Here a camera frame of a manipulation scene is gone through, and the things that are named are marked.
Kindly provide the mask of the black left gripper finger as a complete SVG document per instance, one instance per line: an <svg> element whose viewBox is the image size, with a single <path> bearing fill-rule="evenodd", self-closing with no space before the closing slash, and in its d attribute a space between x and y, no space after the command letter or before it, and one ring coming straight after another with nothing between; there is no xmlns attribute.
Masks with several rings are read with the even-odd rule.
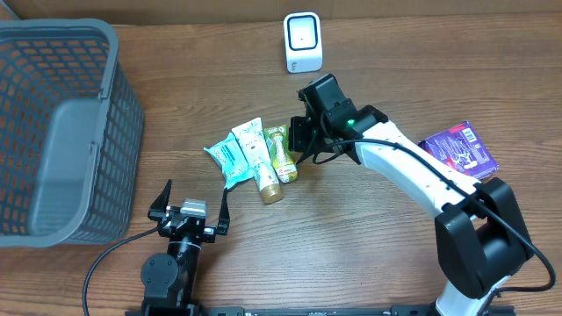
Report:
<svg viewBox="0 0 562 316"><path fill-rule="evenodd" d="M221 199L220 205L220 212L218 217L218 223L216 227L216 234L218 235L227 235L229 225L230 225L230 214L229 208L227 203L227 195L229 193L229 189L223 190L223 195Z"/></svg>
<svg viewBox="0 0 562 316"><path fill-rule="evenodd" d="M150 213L165 213L168 207L168 203L169 203L169 195L171 192L171 187L172 187L172 180L169 179L168 182L166 182L166 185L164 186L162 192L160 193L160 195L155 199L155 201L150 205L149 207L149 212Z"/></svg>

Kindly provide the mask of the green yellow snack pouch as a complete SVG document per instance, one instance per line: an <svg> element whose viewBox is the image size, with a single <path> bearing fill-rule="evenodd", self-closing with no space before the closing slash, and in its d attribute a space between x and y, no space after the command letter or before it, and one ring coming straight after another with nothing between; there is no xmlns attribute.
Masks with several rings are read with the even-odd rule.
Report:
<svg viewBox="0 0 562 316"><path fill-rule="evenodd" d="M288 128L286 125L265 127L263 133L270 160L281 183L298 180L299 174L288 148Z"/></svg>

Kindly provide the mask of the white bamboo print tube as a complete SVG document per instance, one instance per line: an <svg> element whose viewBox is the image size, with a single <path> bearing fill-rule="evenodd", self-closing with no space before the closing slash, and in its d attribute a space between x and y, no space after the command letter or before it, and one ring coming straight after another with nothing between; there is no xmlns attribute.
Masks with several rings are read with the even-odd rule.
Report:
<svg viewBox="0 0 562 316"><path fill-rule="evenodd" d="M271 165L261 118L254 118L232 129L241 151L254 172L262 201L269 205L284 198L276 171Z"/></svg>

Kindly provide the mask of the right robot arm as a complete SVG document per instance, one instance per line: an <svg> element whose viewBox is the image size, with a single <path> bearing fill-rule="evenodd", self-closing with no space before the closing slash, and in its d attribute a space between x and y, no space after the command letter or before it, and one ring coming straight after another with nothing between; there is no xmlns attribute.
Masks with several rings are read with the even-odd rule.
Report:
<svg viewBox="0 0 562 316"><path fill-rule="evenodd" d="M410 196L434 221L438 262L448 283L437 315L482 315L493 296L535 254L508 184L451 169L415 145L381 111L357 109L335 77L299 90L306 114L291 120L289 148L304 159L347 155Z"/></svg>

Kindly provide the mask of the grey plastic mesh basket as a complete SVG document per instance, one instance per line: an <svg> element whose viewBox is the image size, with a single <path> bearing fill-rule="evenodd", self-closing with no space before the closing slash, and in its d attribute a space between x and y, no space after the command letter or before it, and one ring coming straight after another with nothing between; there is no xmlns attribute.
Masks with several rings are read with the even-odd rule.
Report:
<svg viewBox="0 0 562 316"><path fill-rule="evenodd" d="M144 112L114 28L93 19L1 24L1 245L122 238Z"/></svg>

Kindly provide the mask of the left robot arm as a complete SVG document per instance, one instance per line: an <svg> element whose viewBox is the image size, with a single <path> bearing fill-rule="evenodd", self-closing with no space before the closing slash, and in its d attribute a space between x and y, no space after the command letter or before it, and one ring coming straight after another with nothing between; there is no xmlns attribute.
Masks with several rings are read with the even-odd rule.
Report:
<svg viewBox="0 0 562 316"><path fill-rule="evenodd" d="M157 223L156 232L168 240L168 246L164 253L151 255L142 265L144 299L140 313L206 315L202 304L193 298L198 258L205 243L227 235L229 190L223 190L217 225L208 226L206 202L187 198L179 206L170 205L171 188L172 182L168 181L148 209L148 218Z"/></svg>

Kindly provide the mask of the white barcode scanner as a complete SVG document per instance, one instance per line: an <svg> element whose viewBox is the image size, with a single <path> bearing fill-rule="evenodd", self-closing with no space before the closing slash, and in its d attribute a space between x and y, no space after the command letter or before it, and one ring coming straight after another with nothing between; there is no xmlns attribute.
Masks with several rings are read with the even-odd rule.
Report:
<svg viewBox="0 0 562 316"><path fill-rule="evenodd" d="M311 11L291 13L283 27L287 71L298 74L320 70L323 48L319 16Z"/></svg>

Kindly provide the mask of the purple sanitary pad pack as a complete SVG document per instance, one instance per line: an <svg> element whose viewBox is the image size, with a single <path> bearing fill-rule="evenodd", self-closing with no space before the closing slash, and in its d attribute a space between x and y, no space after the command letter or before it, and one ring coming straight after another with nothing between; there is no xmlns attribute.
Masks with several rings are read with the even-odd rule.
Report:
<svg viewBox="0 0 562 316"><path fill-rule="evenodd" d="M450 168L479 180L500 169L469 121L436 133L418 146Z"/></svg>

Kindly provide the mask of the teal plastic packet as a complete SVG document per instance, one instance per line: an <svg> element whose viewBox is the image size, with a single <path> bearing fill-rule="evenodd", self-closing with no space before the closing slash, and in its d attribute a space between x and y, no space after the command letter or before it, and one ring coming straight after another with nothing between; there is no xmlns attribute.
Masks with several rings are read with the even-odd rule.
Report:
<svg viewBox="0 0 562 316"><path fill-rule="evenodd" d="M204 151L220 166L225 178L224 188L226 190L231 190L238 183L245 182L255 176L233 133L229 133L224 140L217 144L205 147Z"/></svg>

